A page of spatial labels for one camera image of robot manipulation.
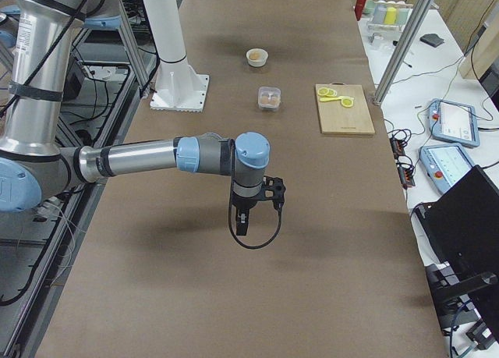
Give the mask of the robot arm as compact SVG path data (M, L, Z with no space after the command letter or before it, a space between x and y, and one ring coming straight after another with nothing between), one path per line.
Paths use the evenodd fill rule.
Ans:
M229 176L228 223L234 237L247 233L249 212L258 202L270 200L275 210L282 209L285 186L265 175L271 147L259 133L235 139L205 133L102 148L59 147L55 136L72 31L119 27L119 0L14 1L20 16L10 100L2 109L2 211L30 210L74 186L165 168Z

